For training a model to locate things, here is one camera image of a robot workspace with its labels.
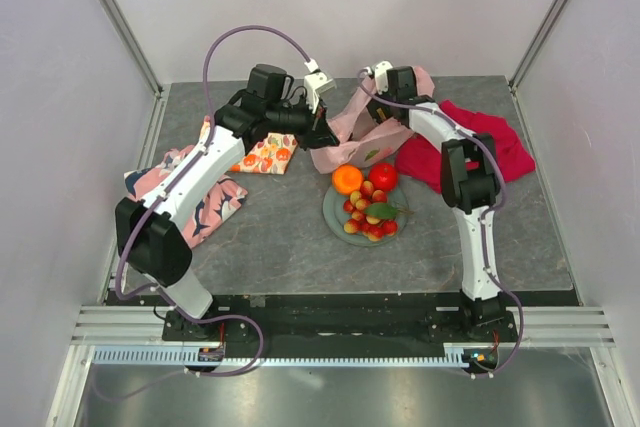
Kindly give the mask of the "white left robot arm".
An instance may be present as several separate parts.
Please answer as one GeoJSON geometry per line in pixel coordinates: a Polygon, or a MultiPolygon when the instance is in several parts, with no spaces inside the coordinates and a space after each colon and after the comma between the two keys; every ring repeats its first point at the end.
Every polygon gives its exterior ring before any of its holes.
{"type": "Polygon", "coordinates": [[[292,78],[281,68],[258,64],[245,88],[218,108],[199,140],[179,166],[157,187],[115,208],[118,266],[130,266],[151,279],[185,316],[185,329],[208,340],[219,329],[213,297],[190,267],[192,251],[182,231],[199,211],[214,184],[271,133],[291,134],[299,147],[336,146],[322,94],[334,80],[316,69],[303,79],[297,99],[286,96],[292,78]]]}

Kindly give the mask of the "red fake apple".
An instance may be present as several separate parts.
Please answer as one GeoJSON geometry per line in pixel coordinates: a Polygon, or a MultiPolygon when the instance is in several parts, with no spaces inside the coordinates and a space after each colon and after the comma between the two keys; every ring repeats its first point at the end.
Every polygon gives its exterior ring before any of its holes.
{"type": "Polygon", "coordinates": [[[380,162],[371,167],[367,179],[376,190],[391,192],[398,184],[398,172],[392,164],[380,162]]]}

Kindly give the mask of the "red yellow fake fruit bunch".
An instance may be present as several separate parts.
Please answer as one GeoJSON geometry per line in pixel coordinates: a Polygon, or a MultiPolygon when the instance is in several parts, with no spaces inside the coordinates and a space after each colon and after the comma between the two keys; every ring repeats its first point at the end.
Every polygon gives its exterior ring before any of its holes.
{"type": "Polygon", "coordinates": [[[348,219],[342,223],[344,233],[360,235],[371,243],[394,237],[400,231],[400,222],[413,212],[389,195],[365,180],[343,203],[343,211],[348,214],[348,219]]]}

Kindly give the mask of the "orange fake mandarin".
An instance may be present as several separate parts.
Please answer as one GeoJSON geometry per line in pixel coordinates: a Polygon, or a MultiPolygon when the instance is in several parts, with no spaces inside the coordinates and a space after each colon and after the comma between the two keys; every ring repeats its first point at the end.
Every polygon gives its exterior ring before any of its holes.
{"type": "Polygon", "coordinates": [[[341,195],[350,195],[359,190],[364,181],[363,172],[350,164],[339,166],[331,175],[333,188],[341,195]]]}

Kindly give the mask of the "pink plastic bag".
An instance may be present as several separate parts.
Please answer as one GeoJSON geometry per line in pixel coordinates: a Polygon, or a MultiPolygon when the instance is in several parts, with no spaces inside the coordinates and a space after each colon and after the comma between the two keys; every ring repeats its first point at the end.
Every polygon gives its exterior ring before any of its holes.
{"type": "Polygon", "coordinates": [[[329,174],[343,164],[368,168],[395,153],[414,134],[394,118],[377,124],[369,115],[371,98],[360,88],[336,116],[328,120],[338,146],[311,151],[316,170],[329,174]]]}

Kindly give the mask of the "grey-green round plate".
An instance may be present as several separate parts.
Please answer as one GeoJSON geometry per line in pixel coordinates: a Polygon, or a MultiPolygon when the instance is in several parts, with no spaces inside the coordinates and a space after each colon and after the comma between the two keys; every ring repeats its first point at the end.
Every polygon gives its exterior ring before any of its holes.
{"type": "Polygon", "coordinates": [[[398,210],[393,219],[377,222],[350,204],[350,197],[330,186],[323,199],[322,215],[330,231],[342,241],[359,247],[376,247],[397,237],[408,222],[409,202],[400,187],[386,193],[387,203],[398,210]]]}

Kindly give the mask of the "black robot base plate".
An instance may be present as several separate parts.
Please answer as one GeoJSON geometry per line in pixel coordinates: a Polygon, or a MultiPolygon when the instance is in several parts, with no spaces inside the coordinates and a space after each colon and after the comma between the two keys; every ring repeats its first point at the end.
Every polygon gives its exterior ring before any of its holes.
{"type": "Polygon", "coordinates": [[[517,317],[504,293],[471,301],[461,293],[218,295],[202,314],[166,315],[163,338],[232,341],[254,321],[267,340],[322,334],[416,338],[426,342],[513,342],[517,317]]]}

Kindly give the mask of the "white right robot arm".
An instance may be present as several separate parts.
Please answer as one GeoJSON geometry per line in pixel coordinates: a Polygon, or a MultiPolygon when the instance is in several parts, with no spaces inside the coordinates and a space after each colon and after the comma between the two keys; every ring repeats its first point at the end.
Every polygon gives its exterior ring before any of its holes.
{"type": "Polygon", "coordinates": [[[370,115],[381,122],[393,117],[429,141],[441,155],[441,195],[452,209],[462,247],[463,279],[458,328],[467,339],[483,339],[494,322],[506,316],[500,298],[493,240],[494,213],[504,204],[504,178],[498,167],[495,141],[454,121],[431,98],[418,92],[411,67],[383,61],[366,67],[362,76],[374,82],[363,86],[373,105],[370,115]]]}

